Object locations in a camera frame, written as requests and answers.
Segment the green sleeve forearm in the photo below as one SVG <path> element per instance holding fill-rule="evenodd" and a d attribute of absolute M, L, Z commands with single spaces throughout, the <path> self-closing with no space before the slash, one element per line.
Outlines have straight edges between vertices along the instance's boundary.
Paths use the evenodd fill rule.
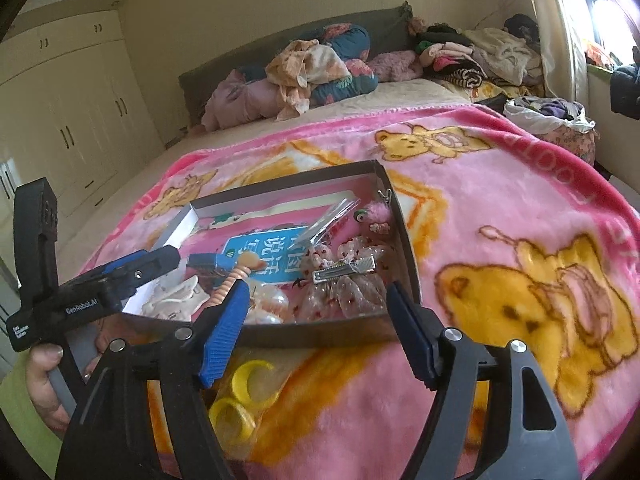
<path fill-rule="evenodd" d="M 46 426 L 29 399 L 26 384 L 28 352 L 21 352 L 2 379 L 1 409 L 14 434 L 49 479 L 55 476 L 62 440 Z"/>

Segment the person's left hand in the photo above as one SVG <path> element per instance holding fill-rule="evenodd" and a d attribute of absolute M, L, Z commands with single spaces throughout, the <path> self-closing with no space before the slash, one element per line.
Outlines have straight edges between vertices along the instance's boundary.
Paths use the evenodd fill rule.
<path fill-rule="evenodd" d="M 122 314 L 114 314 L 93 322 L 96 328 L 94 346 L 98 354 L 87 364 L 82 374 L 88 380 L 102 354 L 114 339 L 134 344 L 139 334 Z M 26 388 L 36 412 L 57 436 L 62 436 L 70 424 L 70 415 L 62 405 L 50 381 L 50 373 L 60 364 L 64 350 L 58 344 L 38 344 L 29 350 L 25 367 Z"/>

